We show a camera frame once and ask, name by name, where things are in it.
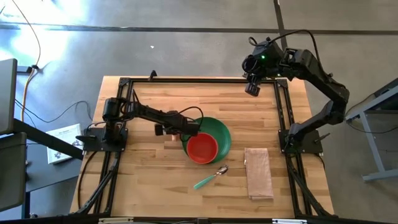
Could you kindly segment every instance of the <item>paper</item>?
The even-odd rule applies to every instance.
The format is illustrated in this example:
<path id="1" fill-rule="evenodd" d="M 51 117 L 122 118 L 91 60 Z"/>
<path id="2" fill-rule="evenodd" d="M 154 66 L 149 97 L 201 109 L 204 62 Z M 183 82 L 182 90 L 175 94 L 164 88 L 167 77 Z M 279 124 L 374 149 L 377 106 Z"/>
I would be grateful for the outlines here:
<path id="1" fill-rule="evenodd" d="M 76 139 L 76 136 L 81 135 L 80 124 L 74 124 L 65 128 L 47 131 L 47 134 L 57 137 L 62 141 L 83 150 L 83 143 Z M 70 158 L 72 157 L 47 147 L 47 160 L 49 164 L 56 164 Z"/>

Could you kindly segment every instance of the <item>green handle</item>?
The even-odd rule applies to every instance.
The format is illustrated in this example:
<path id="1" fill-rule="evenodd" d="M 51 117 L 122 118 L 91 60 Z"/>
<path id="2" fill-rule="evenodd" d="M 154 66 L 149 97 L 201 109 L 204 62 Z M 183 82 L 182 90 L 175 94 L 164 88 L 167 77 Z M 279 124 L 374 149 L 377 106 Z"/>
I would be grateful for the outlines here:
<path id="1" fill-rule="evenodd" d="M 199 188 L 203 187 L 205 184 L 207 184 L 209 181 L 211 181 L 216 175 L 211 175 L 209 177 L 207 177 L 206 179 L 202 180 L 201 182 L 195 184 L 195 186 L 193 186 L 193 188 L 195 190 L 198 190 Z"/>

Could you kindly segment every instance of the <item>red bowl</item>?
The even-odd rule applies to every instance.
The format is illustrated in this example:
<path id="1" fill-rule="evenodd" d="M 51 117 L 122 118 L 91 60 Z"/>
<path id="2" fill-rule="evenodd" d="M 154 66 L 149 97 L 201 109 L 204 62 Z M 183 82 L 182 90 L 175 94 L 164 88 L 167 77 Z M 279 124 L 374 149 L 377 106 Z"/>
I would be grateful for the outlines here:
<path id="1" fill-rule="evenodd" d="M 207 133 L 198 133 L 188 140 L 188 157 L 197 164 L 207 164 L 216 158 L 218 152 L 217 141 Z"/>

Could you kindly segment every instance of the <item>green bowl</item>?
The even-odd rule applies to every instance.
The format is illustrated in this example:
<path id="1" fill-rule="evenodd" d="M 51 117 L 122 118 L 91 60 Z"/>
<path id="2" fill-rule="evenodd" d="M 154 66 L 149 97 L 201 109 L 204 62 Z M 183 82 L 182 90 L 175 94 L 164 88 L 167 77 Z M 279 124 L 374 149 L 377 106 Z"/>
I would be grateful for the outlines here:
<path id="1" fill-rule="evenodd" d="M 202 118 L 195 119 L 197 123 L 200 123 Z M 216 139 L 218 145 L 218 153 L 216 158 L 211 162 L 219 162 L 223 160 L 229 152 L 231 147 L 231 134 L 224 123 L 217 120 L 216 118 L 204 117 L 199 132 L 207 133 Z M 183 135 L 182 139 L 188 139 L 189 135 Z M 182 147 L 185 153 L 187 153 L 188 141 L 182 142 Z"/>

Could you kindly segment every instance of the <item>table leg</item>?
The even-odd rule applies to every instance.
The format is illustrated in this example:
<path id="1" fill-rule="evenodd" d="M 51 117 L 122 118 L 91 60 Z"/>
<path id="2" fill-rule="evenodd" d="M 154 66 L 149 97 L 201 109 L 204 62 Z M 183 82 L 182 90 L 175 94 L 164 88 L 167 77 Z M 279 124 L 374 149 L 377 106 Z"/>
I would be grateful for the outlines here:
<path id="1" fill-rule="evenodd" d="M 21 218 L 30 218 L 30 192 L 25 192 L 25 200 L 22 204 Z"/>

